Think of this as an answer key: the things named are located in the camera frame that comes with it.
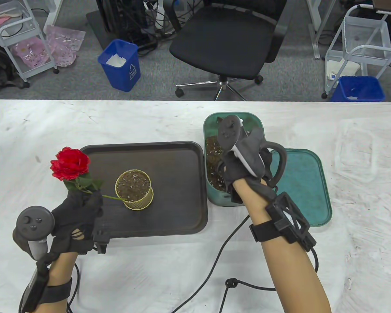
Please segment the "person's right hand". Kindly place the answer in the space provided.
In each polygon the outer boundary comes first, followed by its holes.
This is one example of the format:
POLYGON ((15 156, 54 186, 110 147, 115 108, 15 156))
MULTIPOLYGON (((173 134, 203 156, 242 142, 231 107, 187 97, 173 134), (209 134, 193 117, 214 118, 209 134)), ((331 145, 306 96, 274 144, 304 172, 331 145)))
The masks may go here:
POLYGON ((267 148, 264 148, 259 152, 259 155, 264 161, 265 174, 258 178, 249 173, 233 152, 223 153, 221 155, 221 161, 218 164, 217 171, 224 179, 226 192, 230 194, 231 202, 237 204, 244 203, 241 198, 241 192, 237 192, 233 186, 233 183, 239 179, 247 179, 248 186, 268 202, 273 202, 277 197, 273 188, 268 186, 268 183, 273 179, 273 174, 270 171, 272 153, 267 148))

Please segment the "person's left hand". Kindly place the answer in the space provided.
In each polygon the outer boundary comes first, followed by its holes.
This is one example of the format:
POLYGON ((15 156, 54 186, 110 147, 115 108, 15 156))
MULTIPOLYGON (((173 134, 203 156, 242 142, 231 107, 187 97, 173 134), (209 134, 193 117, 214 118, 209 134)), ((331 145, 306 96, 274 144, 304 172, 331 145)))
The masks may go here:
POLYGON ((63 203, 51 213, 54 216, 52 253, 87 254, 93 249, 95 220, 103 215, 103 196, 99 190, 92 194, 70 190, 63 203))

